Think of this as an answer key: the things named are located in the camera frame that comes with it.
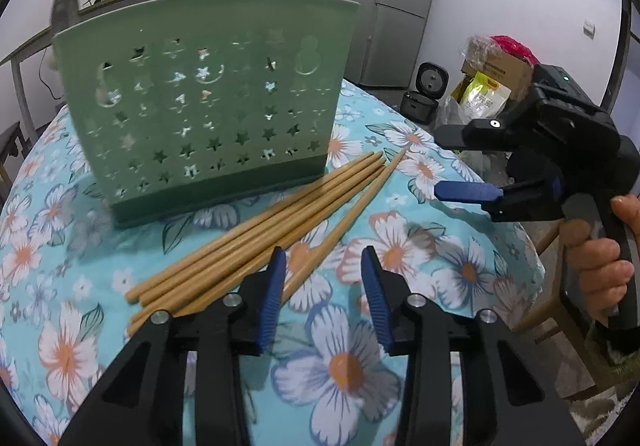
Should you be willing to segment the person's right hand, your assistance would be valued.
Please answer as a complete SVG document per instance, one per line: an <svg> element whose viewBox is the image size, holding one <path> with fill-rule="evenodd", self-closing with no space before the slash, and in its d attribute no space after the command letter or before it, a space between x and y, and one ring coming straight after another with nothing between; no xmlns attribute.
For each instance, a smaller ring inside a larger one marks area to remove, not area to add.
<svg viewBox="0 0 640 446"><path fill-rule="evenodd" d="M565 222L560 228L568 267L577 282L586 311L608 326L608 315L623 299L636 266L622 258L620 244L610 238L593 238L590 218L596 215L590 195L572 195L564 203Z"/></svg>

